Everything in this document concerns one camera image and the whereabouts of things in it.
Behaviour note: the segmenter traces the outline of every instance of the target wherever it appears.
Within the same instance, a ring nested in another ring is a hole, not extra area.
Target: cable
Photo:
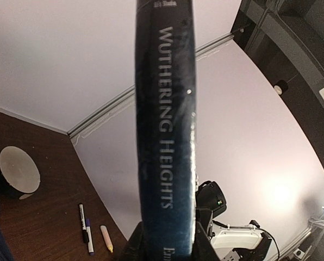
[[[231,227],[231,226],[227,226],[227,225],[225,225],[223,223],[220,223],[220,222],[218,222],[216,220],[213,220],[213,223],[216,224],[216,225],[218,225],[219,227],[228,228],[228,229],[230,229],[230,228],[233,228],[233,229],[248,229],[249,228],[249,229],[256,229],[256,230],[260,230],[260,231],[265,232],[267,235],[269,235],[272,238],[273,242],[276,245],[277,252],[278,252],[277,261],[279,261],[279,259],[281,258],[281,252],[279,250],[279,247],[278,247],[278,244],[276,242],[276,239],[274,238],[274,236],[270,232],[264,230],[263,228],[258,228],[258,227]]]

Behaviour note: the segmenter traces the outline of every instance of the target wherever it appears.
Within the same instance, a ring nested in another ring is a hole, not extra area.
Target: dark wood surface
[[[0,226],[16,261],[116,260],[126,240],[88,179],[68,136],[0,113],[0,151],[25,150],[41,175],[39,190],[26,200],[1,197]],[[91,221],[95,255],[82,242],[78,204]],[[99,226],[114,245],[107,250]]]

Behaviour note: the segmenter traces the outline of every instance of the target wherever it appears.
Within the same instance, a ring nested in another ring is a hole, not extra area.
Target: dark blue book
[[[195,42],[191,0],[138,0],[136,130],[148,260],[190,260],[195,235]]]

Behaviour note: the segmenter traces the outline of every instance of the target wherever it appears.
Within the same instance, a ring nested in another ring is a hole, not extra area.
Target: white panel
[[[217,219],[256,219],[284,248],[321,214],[324,170],[292,114],[234,43],[197,63],[200,182],[215,180],[227,211]],[[101,199],[128,238],[140,220],[134,106],[111,118],[76,151]],[[272,246],[269,256],[276,253]]]
[[[134,84],[135,0],[0,1],[0,108],[69,131]],[[240,0],[195,0],[197,46]]]

